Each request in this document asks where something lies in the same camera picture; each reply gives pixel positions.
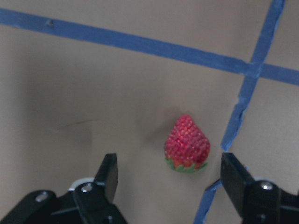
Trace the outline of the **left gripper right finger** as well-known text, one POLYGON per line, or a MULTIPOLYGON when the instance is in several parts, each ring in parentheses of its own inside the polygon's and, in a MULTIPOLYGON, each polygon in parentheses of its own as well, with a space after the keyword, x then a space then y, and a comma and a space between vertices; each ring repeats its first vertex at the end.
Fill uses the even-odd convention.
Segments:
POLYGON ((240 217, 244 215, 248 189, 254 182, 254 178, 233 153, 222 154, 221 183, 240 217))

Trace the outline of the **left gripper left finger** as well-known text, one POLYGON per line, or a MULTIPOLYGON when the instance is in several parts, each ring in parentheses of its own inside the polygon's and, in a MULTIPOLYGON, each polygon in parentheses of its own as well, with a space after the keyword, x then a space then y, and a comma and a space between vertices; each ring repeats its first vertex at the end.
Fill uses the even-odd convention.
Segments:
POLYGON ((106 154, 93 182, 103 188, 106 199, 113 203, 118 185, 117 155, 106 154))

